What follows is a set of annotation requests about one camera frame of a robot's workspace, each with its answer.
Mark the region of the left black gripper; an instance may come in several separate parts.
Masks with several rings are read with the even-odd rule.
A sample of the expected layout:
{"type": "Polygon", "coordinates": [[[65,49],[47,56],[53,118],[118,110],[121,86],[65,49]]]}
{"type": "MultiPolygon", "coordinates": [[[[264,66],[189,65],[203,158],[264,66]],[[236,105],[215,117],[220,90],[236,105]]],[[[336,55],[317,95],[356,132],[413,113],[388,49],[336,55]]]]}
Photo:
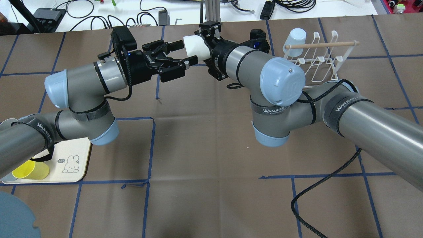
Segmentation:
{"type": "Polygon", "coordinates": [[[169,52],[181,50],[184,42],[164,42],[157,40],[142,45],[141,50],[126,52],[126,79],[129,87],[160,76],[161,82],[168,82],[185,76],[185,71],[198,63],[197,55],[185,59],[165,57],[169,52]]]}

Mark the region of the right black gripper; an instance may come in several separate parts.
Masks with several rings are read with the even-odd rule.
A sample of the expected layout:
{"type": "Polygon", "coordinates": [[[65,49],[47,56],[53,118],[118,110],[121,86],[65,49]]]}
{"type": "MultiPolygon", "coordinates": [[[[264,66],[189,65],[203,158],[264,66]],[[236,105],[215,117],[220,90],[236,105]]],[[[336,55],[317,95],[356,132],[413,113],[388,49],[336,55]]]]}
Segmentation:
{"type": "Polygon", "coordinates": [[[238,46],[237,42],[221,38],[221,27],[222,23],[219,21],[206,21],[200,23],[199,30],[194,32],[210,50],[210,58],[204,60],[208,73],[219,81],[228,77],[226,61],[231,51],[238,46]]]}

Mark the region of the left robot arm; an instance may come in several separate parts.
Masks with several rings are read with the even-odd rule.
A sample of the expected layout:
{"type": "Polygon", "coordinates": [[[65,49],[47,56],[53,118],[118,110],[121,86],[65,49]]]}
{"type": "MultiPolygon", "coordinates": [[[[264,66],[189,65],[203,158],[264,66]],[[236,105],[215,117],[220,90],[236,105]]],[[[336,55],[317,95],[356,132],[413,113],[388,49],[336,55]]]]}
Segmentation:
{"type": "Polygon", "coordinates": [[[88,138],[95,145],[105,145],[117,138],[119,130],[108,99],[126,101],[133,86],[146,82],[155,74],[163,82],[185,75],[198,63],[196,55],[174,59],[167,54],[184,48],[182,40],[157,40],[137,49],[135,40],[113,39],[115,57],[110,52],[99,60],[48,76],[44,87],[59,112],[32,114],[1,123],[1,177],[36,154],[36,162],[48,161],[55,144],[71,139],[88,138]]]}

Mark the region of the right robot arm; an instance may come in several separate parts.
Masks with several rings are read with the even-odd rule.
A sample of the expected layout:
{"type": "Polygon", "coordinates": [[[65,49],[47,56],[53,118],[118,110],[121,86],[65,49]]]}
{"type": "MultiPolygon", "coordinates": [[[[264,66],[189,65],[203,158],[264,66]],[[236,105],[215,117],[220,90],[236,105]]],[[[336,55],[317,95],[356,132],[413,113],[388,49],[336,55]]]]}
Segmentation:
{"type": "Polygon", "coordinates": [[[252,125],[259,143],[279,147],[290,132],[323,122],[414,187],[423,187],[423,131],[362,96],[348,80],[332,80],[305,88],[303,69],[269,54],[260,29],[249,41],[237,43],[220,35],[222,24],[207,21],[195,32],[206,46],[205,62],[217,80],[231,78],[227,87],[250,91],[252,125]]]}

